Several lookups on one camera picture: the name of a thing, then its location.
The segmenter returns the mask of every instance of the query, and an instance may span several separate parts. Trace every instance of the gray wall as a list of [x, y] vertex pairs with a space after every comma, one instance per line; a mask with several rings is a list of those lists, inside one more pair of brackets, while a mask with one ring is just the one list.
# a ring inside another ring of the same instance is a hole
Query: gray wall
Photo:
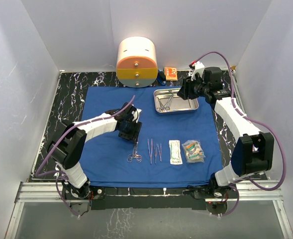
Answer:
[[[236, 65], [271, 0], [22, 0], [59, 69], [112, 71], [119, 43], [150, 38], [157, 62], [188, 69], [217, 50]], [[225, 66], [218, 56], [206, 66]]]
[[19, 0], [0, 0], [0, 238], [42, 137], [58, 69]]
[[[293, 4], [273, 1], [237, 67], [239, 91], [247, 114], [271, 125], [287, 154], [282, 187], [293, 229]], [[279, 179], [281, 156], [276, 149], [273, 171]]]

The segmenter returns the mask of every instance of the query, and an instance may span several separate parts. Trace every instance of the marble surface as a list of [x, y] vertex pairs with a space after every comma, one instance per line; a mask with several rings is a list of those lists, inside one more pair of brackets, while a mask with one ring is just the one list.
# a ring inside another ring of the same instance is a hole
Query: marble surface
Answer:
[[[180, 86], [183, 77], [187, 76], [188, 71], [179, 71], [177, 81], [168, 81], [169, 86]], [[228, 71], [223, 71], [222, 82], [225, 88], [230, 89], [230, 77]], [[54, 132], [62, 133], [61, 120], [71, 122], [81, 121], [82, 112], [87, 96], [88, 87], [123, 87], [117, 79], [115, 72], [80, 72], [62, 73], [59, 77], [59, 84], [55, 99], [50, 112], [49, 120], [42, 139], [40, 152], [33, 165], [29, 181], [34, 180], [55, 180], [57, 175], [48, 175], [43, 178], [36, 178], [35, 171], [46, 157], [46, 146], [48, 139], [51, 139]], [[231, 153], [235, 146], [235, 139], [223, 119], [212, 111], [216, 126], [216, 134], [220, 145], [222, 165], [228, 165]], [[41, 172], [58, 169], [54, 160], [49, 160]]]

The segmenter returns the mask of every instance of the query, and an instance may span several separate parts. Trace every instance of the yellow drawer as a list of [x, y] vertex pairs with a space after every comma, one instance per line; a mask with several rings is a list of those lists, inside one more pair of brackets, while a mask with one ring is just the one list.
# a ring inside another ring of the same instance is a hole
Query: yellow drawer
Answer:
[[156, 79], [157, 68], [141, 68], [141, 69], [117, 69], [116, 76], [118, 79]]

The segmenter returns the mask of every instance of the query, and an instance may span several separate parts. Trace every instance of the blue cloth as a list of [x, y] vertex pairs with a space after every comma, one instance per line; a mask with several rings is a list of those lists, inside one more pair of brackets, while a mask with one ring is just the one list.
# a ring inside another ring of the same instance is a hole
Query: blue cloth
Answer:
[[[222, 169], [221, 154], [212, 111], [204, 98], [199, 98], [199, 108], [193, 114], [159, 116], [154, 106], [153, 93], [158, 89], [90, 87], [88, 89], [82, 120], [99, 116], [111, 109], [121, 108], [135, 95], [134, 106], [142, 109], [143, 125], [138, 140], [138, 154], [142, 162], [128, 163], [133, 143], [118, 137], [118, 131], [105, 133], [88, 141], [83, 149], [80, 164], [91, 185], [108, 187], [186, 187], [206, 184], [212, 173]], [[147, 139], [162, 144], [162, 162], [150, 164]], [[199, 140], [206, 156], [204, 163], [188, 164], [182, 143]], [[182, 165], [170, 164], [169, 140], [181, 142]]]

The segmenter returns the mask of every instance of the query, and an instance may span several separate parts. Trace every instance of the stainless steel tray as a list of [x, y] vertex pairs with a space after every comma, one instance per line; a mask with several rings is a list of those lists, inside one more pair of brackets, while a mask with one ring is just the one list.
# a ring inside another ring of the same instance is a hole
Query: stainless steel tray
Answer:
[[154, 91], [155, 110], [159, 115], [194, 113], [199, 105], [198, 100], [186, 100], [177, 96], [180, 88]]

